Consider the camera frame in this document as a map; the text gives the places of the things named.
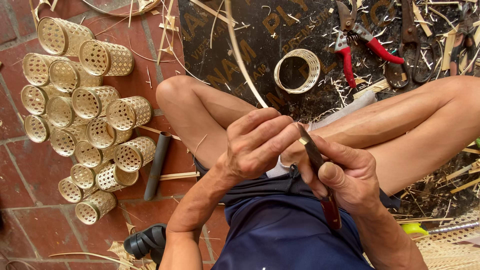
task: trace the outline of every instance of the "person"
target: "person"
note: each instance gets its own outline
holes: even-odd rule
[[[160,269],[203,268],[199,237],[220,201],[230,230],[214,270],[371,269],[363,252],[379,270],[427,269],[379,198],[477,138],[479,83],[434,80],[311,130],[326,156],[313,172],[291,117],[188,76],[163,81],[157,102],[204,175],[168,222]],[[325,221],[324,184],[334,191],[341,229]]]

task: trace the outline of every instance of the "yellow object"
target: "yellow object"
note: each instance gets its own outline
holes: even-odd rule
[[[418,222],[402,224],[402,229],[410,236],[410,238],[428,235],[428,232],[422,229]]]

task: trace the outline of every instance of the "red-handled pruning shears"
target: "red-handled pruning shears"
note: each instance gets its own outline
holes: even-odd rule
[[[344,3],[337,1],[336,5],[338,6],[338,14],[340,17],[340,31],[336,37],[335,52],[343,55],[343,73],[351,88],[357,87],[355,79],[353,78],[352,55],[350,47],[348,46],[352,40],[362,39],[367,42],[367,47],[383,60],[395,64],[403,64],[403,58],[391,55],[365,28],[355,23],[355,18],[357,17],[357,3],[355,0],[352,0],[351,13]]]

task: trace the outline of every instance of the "red brick floor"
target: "red brick floor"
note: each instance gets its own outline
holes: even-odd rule
[[[172,15],[178,16],[178,3],[174,0]],[[118,207],[109,212],[94,225],[80,222],[74,205],[67,203],[58,192],[58,182],[69,176],[74,159],[65,158],[53,151],[49,142],[36,144],[27,139],[22,120],[28,112],[22,105],[20,90],[27,83],[22,73],[21,59],[28,52],[47,54],[37,38],[30,7],[23,1],[4,0],[0,6],[0,213],[3,227],[0,229],[0,252],[8,259],[24,260],[39,270],[115,270],[117,263],[94,256],[75,255],[49,257],[63,252],[90,252],[115,256],[107,251],[113,241],[123,241],[129,234],[127,223],[137,226],[136,231],[153,223],[168,223],[171,214],[183,195],[196,183],[196,179],[183,178],[161,181],[156,198],[151,202],[143,200],[143,194],[150,171],[147,164],[140,170],[138,182],[115,192]],[[130,1],[94,0],[93,3],[116,13],[129,11]],[[110,17],[92,11],[81,0],[58,1],[54,12],[42,5],[39,17],[51,16],[67,19],[88,26],[98,40],[117,43],[149,59],[156,59],[155,51],[160,45],[163,29],[161,15],[147,12],[128,19]],[[180,36],[171,35],[177,56],[183,55]],[[115,87],[122,97],[140,95],[149,100],[154,109],[159,109],[155,100],[156,86],[166,78],[185,74],[174,57],[165,54],[159,67],[156,63],[134,55],[135,68],[128,76],[104,77],[104,85]],[[148,81],[150,73],[152,89]],[[156,116],[146,126],[169,131],[168,121]],[[134,135],[146,135],[157,141],[158,134],[136,128]],[[191,172],[191,154],[181,141],[171,140],[162,174]],[[199,247],[204,269],[210,269],[220,254],[228,225],[223,207],[215,209],[212,218],[203,229]],[[6,263],[0,257],[0,268]]]

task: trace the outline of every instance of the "red handle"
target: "red handle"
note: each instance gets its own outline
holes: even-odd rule
[[[403,64],[404,60],[401,57],[391,55],[385,48],[378,42],[376,38],[373,38],[367,43],[367,47],[372,49],[383,60],[392,62],[394,64]]]
[[[345,78],[347,79],[348,85],[351,88],[357,87],[357,83],[355,83],[355,79],[353,78],[352,54],[350,52],[350,47],[343,48],[336,52],[343,55],[343,73],[345,74]]]
[[[340,219],[340,213],[338,212],[338,207],[333,195],[330,197],[323,197],[322,200],[320,200],[320,203],[322,204],[322,209],[328,226],[334,230],[342,228],[342,220]]]

